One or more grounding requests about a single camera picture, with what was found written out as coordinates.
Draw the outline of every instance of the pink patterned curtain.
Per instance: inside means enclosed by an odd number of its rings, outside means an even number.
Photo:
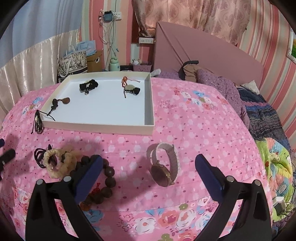
[[[251,0],[133,0],[144,37],[155,35],[158,21],[196,28],[236,45],[249,19]]]

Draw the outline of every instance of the wall socket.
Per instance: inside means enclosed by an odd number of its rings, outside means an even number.
[[[139,44],[154,44],[154,38],[139,38]]]
[[[117,17],[115,20],[121,20],[122,19],[122,12],[115,12],[114,15]]]

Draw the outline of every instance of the beige scrunchie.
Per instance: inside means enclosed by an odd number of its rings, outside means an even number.
[[[62,155],[65,155],[64,163],[59,162],[55,167],[48,163],[51,156],[56,155],[60,160]],[[43,165],[46,166],[47,172],[51,178],[62,179],[69,175],[71,171],[75,170],[77,163],[77,156],[79,156],[79,151],[72,150],[71,147],[66,147],[63,149],[51,149],[47,150],[43,156]]]

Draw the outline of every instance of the curtain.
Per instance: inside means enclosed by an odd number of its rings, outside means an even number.
[[[133,0],[140,35],[153,37],[158,21],[196,28],[236,45],[249,19],[251,0]]]
[[[26,93],[56,83],[58,58],[79,41],[82,5],[29,0],[15,15],[0,39],[0,124]]]

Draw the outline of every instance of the brown storage box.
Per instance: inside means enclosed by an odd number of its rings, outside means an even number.
[[[87,58],[87,71],[88,72],[100,72],[102,71],[102,51],[97,51],[95,54],[88,56]]]

